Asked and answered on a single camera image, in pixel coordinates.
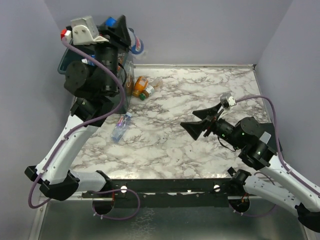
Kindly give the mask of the clear bottle behind tea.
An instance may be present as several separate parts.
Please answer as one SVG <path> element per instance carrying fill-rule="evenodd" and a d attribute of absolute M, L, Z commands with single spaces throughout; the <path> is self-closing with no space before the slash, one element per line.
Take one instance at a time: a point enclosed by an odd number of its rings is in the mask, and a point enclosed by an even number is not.
<path fill-rule="evenodd" d="M 161 77 L 157 77 L 149 85 L 156 90 L 160 88 L 163 84 L 164 84 L 163 79 Z"/>

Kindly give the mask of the Pepsi bottle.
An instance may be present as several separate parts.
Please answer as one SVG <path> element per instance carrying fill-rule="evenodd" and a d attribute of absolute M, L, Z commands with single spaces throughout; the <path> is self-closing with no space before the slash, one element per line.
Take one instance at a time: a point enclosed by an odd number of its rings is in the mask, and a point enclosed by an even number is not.
<path fill-rule="evenodd" d="M 116 19 L 108 17 L 104 24 L 108 27 L 113 27 L 116 24 Z M 132 28 L 128 27 L 127 30 L 131 41 L 130 52 L 136 59 L 142 58 L 146 53 L 143 41 L 136 36 Z"/>

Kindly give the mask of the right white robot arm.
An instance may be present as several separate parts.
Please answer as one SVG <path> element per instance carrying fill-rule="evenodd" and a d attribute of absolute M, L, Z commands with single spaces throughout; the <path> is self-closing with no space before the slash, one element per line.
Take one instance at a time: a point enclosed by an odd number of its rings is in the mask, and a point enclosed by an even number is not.
<path fill-rule="evenodd" d="M 292 213 L 308 229 L 320 231 L 320 187 L 290 167 L 280 158 L 280 152 L 269 144 L 271 135 L 254 117 L 245 117 L 236 125 L 221 118 L 235 106 L 235 100 L 221 101 L 214 107 L 195 110 L 199 121 L 181 122 L 188 134 L 197 140 L 200 135 L 214 134 L 239 150 L 239 158 L 248 167 L 267 175 L 281 186 L 264 182 L 249 172 L 236 171 L 229 189 L 240 196 L 244 192 L 262 197 Z"/>

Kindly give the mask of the blue label water bottle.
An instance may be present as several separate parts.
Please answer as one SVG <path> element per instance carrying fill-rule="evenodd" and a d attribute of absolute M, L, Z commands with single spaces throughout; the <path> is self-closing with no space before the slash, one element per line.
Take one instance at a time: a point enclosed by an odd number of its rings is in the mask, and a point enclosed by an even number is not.
<path fill-rule="evenodd" d="M 92 61 L 90 61 L 90 60 L 88 60 L 86 58 L 83 58 L 81 60 L 81 62 L 84 63 L 84 64 L 87 64 L 87 65 L 90 65 L 90 66 L 95 66 L 95 64 Z"/>

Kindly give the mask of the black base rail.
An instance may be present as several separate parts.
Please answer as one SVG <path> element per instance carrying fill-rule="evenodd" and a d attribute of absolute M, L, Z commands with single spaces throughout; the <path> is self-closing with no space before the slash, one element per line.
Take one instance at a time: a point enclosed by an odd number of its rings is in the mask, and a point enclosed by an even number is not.
<path fill-rule="evenodd" d="M 196 179 L 114 179 L 112 193 L 85 192 L 84 199 L 91 199 L 101 206 L 115 208 L 179 208 L 179 207 L 228 207 L 229 200 L 241 199 L 244 188 L 230 178 Z"/>

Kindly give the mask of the green cap tea bottle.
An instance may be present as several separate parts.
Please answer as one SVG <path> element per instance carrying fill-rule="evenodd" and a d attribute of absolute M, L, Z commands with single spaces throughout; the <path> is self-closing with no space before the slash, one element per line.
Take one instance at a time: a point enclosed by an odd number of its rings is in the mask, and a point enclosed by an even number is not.
<path fill-rule="evenodd" d="M 144 101 L 150 96 L 152 96 L 155 92 L 155 88 L 152 85 L 148 85 L 139 95 L 140 100 Z"/>

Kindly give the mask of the orange juice bottle left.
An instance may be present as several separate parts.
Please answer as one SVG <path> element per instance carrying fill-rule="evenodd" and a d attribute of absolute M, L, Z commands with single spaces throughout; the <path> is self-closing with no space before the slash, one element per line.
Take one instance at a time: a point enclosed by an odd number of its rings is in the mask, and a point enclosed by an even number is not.
<path fill-rule="evenodd" d="M 139 76 L 134 85 L 132 95 L 134 97 L 139 97 L 139 95 L 145 90 L 147 85 L 148 85 L 148 79 L 144 76 Z"/>

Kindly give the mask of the grey rectangular box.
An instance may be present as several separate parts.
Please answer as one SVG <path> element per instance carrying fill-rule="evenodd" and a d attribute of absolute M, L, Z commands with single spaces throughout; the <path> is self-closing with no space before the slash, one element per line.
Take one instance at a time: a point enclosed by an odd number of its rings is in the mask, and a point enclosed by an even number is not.
<path fill-rule="evenodd" d="M 270 133 L 268 133 L 268 132 L 265 131 L 265 132 L 261 135 L 261 137 L 259 138 L 259 140 L 260 140 L 261 142 L 265 143 L 265 144 L 268 144 L 271 136 L 272 136 L 272 135 L 271 135 Z"/>

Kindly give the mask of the purple label water bottle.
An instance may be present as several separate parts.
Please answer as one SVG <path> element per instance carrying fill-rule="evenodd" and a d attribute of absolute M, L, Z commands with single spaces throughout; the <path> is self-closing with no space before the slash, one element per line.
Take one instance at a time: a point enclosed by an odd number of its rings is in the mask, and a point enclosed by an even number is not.
<path fill-rule="evenodd" d="M 114 143 L 118 143 L 121 140 L 121 138 L 129 128 L 131 118 L 132 114 L 130 112 L 127 112 L 126 114 L 120 116 L 111 134 L 111 139 Z"/>

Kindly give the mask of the dark green plastic bin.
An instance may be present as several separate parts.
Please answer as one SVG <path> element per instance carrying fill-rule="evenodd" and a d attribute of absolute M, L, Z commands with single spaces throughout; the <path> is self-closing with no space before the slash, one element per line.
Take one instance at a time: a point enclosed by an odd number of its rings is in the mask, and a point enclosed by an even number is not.
<path fill-rule="evenodd" d="M 76 46 L 77 49 L 96 59 L 117 75 L 125 90 L 126 99 L 122 107 L 116 112 L 124 114 L 127 112 L 135 83 L 133 56 L 122 49 L 114 47 Z M 58 73 L 65 75 L 65 89 L 77 98 L 90 98 L 104 96 L 113 102 L 116 107 L 120 100 L 120 90 L 114 80 L 101 68 L 82 62 L 85 59 L 70 49 L 67 49 L 58 65 Z"/>

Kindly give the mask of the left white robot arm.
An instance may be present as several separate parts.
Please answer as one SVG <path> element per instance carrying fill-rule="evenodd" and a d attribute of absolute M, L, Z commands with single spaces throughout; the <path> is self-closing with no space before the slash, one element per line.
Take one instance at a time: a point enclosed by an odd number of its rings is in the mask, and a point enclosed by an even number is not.
<path fill-rule="evenodd" d="M 40 163 L 28 166 L 25 175 L 51 200 L 64 201 L 76 192 L 94 192 L 103 198 L 111 190 L 103 172 L 80 173 L 70 167 L 87 140 L 127 99 L 127 77 L 119 75 L 124 67 L 119 55 L 131 48 L 126 17 L 100 25 L 91 16 L 73 19 L 61 32 L 61 42 L 67 53 L 76 55 L 60 63 L 64 88 L 75 102 L 53 147 Z"/>

